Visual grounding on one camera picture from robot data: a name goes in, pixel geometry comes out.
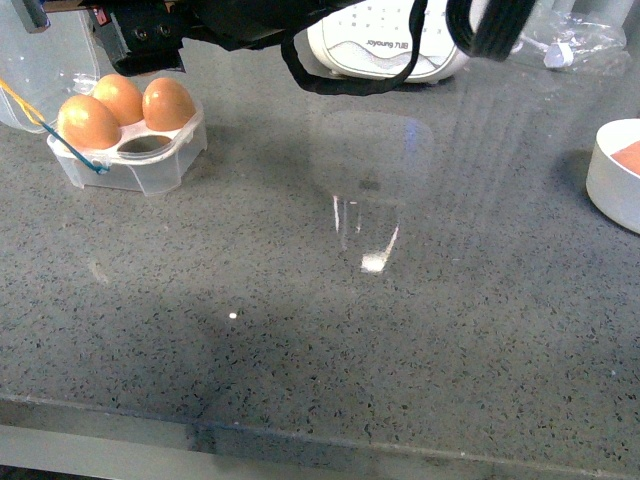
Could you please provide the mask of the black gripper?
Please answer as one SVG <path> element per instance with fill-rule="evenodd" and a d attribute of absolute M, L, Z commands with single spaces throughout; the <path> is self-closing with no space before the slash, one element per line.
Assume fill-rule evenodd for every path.
<path fill-rule="evenodd" d="M 185 39 L 226 51 L 261 50 L 351 6 L 351 1 L 94 1 L 93 33 L 123 76 L 182 71 Z"/>

